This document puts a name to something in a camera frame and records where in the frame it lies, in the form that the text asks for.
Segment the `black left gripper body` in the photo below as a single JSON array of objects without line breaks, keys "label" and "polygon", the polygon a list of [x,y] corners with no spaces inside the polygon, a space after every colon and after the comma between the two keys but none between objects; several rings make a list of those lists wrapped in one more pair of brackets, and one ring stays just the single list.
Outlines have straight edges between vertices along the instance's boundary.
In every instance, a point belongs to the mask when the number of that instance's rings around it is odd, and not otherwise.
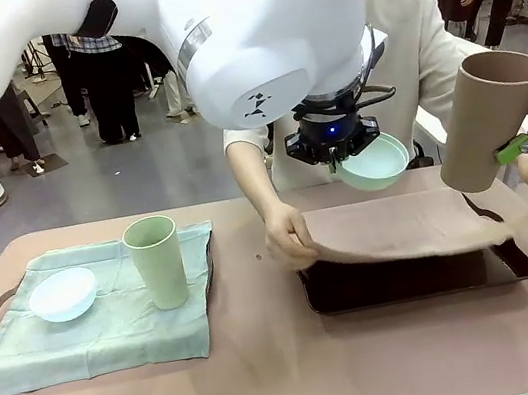
[{"label": "black left gripper body", "polygon": [[340,161],[357,156],[380,130],[377,119],[358,114],[356,99],[349,91],[329,101],[304,100],[293,109],[298,129],[285,136],[287,156],[308,165],[329,164],[329,149],[336,147]]}]

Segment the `person's right hand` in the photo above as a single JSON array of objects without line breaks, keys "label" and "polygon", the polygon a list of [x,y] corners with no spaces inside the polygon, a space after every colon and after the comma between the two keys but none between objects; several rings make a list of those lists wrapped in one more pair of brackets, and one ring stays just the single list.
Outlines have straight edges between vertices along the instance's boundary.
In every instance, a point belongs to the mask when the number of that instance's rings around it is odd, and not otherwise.
[{"label": "person's right hand", "polygon": [[318,261],[318,251],[299,210],[276,201],[266,209],[263,219],[265,243],[276,261],[292,270],[306,269]]}]

